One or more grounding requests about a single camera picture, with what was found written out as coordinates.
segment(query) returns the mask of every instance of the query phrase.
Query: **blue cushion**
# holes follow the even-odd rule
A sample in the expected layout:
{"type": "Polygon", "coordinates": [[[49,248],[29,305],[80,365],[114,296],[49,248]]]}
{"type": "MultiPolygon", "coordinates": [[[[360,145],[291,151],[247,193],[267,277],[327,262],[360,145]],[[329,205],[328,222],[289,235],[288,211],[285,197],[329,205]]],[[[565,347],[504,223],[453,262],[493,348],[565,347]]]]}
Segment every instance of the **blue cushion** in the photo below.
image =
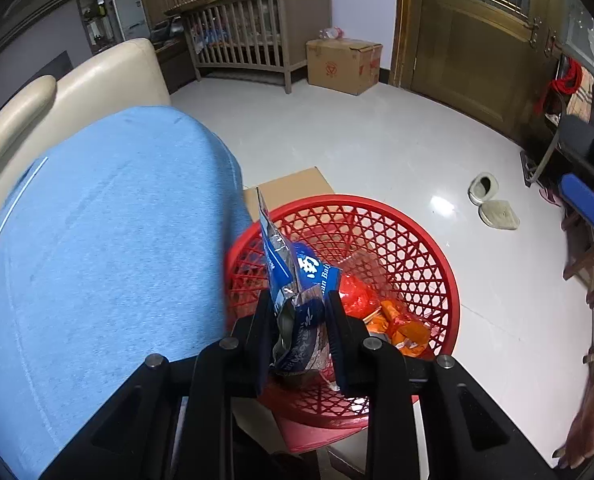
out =
{"type": "Polygon", "coordinates": [[[594,192],[577,176],[567,173],[560,181],[562,198],[594,227],[594,192]]]}
{"type": "Polygon", "coordinates": [[[0,456],[36,480],[143,362],[223,336],[241,172],[170,107],[124,110],[40,158],[0,214],[0,456]]]}

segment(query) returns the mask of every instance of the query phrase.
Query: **door latch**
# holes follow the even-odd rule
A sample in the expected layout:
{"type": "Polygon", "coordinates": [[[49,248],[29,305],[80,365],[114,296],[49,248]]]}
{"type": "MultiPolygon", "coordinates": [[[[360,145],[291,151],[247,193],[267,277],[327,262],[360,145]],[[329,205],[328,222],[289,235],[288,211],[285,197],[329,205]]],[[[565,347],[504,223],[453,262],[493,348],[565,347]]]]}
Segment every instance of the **door latch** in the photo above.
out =
{"type": "Polygon", "coordinates": [[[552,56],[552,49],[555,47],[555,41],[557,41],[557,31],[549,27],[546,46],[544,47],[544,55],[546,57],[552,56]]]}
{"type": "Polygon", "coordinates": [[[542,19],[539,16],[535,16],[533,18],[533,25],[529,25],[531,29],[531,39],[528,40],[528,43],[531,47],[536,48],[537,45],[537,32],[539,31],[540,25],[542,24],[542,19]]]}

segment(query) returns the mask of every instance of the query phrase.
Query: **red rope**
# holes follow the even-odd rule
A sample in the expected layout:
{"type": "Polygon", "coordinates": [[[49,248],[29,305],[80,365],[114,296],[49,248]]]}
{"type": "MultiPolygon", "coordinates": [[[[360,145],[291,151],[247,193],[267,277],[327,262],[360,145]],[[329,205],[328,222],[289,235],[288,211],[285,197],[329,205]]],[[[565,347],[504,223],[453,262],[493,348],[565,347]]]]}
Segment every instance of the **red rope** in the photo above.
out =
{"type": "Polygon", "coordinates": [[[548,86],[544,89],[544,93],[542,93],[541,99],[535,103],[535,108],[533,108],[533,111],[536,115],[542,113],[549,91],[552,90],[561,95],[573,95],[578,89],[580,89],[581,79],[584,75],[581,65],[570,57],[568,58],[568,62],[568,70],[564,74],[564,77],[560,79],[553,79],[551,82],[549,82],[548,86]]]}

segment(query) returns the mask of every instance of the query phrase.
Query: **white tiled floor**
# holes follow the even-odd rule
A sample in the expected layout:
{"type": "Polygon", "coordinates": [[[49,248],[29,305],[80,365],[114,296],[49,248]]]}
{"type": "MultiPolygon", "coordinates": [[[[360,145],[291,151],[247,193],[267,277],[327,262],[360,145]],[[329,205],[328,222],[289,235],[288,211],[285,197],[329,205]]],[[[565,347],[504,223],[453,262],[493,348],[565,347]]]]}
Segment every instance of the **white tiled floor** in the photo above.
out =
{"type": "Polygon", "coordinates": [[[172,100],[224,140],[245,185],[317,166],[336,192],[380,200],[424,227],[459,288],[454,355],[552,462],[583,393],[592,320],[583,286],[562,280],[561,211],[536,186],[524,186],[515,144],[382,84],[351,96],[301,81],[286,95],[275,86],[204,79],[172,100]],[[467,196],[480,171],[497,177],[497,198],[520,218],[517,231],[480,221],[467,196]],[[435,210],[433,197],[454,210],[435,210]]]}

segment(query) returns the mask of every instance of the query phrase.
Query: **plastic packaging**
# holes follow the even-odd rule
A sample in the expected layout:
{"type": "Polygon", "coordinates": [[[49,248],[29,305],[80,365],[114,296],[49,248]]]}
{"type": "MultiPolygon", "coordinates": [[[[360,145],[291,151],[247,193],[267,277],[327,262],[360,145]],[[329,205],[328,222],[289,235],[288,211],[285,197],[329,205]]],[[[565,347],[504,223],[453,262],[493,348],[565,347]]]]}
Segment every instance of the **plastic packaging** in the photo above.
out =
{"type": "Polygon", "coordinates": [[[383,300],[381,311],[389,321],[386,333],[401,353],[418,357],[426,350],[430,341],[430,329],[421,318],[409,312],[406,306],[397,300],[383,300]]]}
{"type": "Polygon", "coordinates": [[[344,37],[344,31],[341,30],[339,27],[323,28],[319,32],[319,37],[322,40],[340,40],[344,37]]]}
{"type": "Polygon", "coordinates": [[[379,297],[381,297],[379,294],[380,291],[388,290],[389,288],[386,269],[379,262],[379,257],[375,253],[358,249],[350,254],[350,256],[336,263],[336,265],[346,274],[370,276],[371,288],[377,291],[379,297]]]}
{"type": "Polygon", "coordinates": [[[342,274],[339,297],[347,316],[364,319],[379,309],[379,298],[370,285],[351,274],[342,274]]]}
{"type": "Polygon", "coordinates": [[[388,331],[388,320],[383,314],[377,314],[366,323],[366,329],[371,335],[375,334],[386,334],[388,331]]]}
{"type": "Polygon", "coordinates": [[[337,289],[339,269],[322,263],[308,246],[290,243],[270,220],[259,188],[257,198],[268,285],[279,329],[273,367],[281,374],[321,370],[327,366],[329,354],[323,298],[329,290],[337,289]]]}

